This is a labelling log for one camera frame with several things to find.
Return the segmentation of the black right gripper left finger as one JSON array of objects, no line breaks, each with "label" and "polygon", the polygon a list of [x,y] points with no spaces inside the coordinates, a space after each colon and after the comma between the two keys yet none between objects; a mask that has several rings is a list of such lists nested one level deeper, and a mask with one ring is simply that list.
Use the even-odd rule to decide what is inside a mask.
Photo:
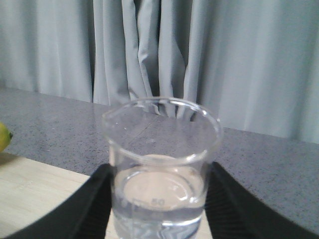
[{"label": "black right gripper left finger", "polygon": [[113,168],[102,164],[67,200],[7,239],[104,239],[112,208]]}]

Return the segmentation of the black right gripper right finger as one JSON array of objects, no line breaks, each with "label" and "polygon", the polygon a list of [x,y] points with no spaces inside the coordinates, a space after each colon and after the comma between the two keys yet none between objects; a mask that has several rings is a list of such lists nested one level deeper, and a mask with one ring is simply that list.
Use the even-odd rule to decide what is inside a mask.
[{"label": "black right gripper right finger", "polygon": [[215,239],[317,239],[240,185],[219,163],[209,171],[205,214]]}]

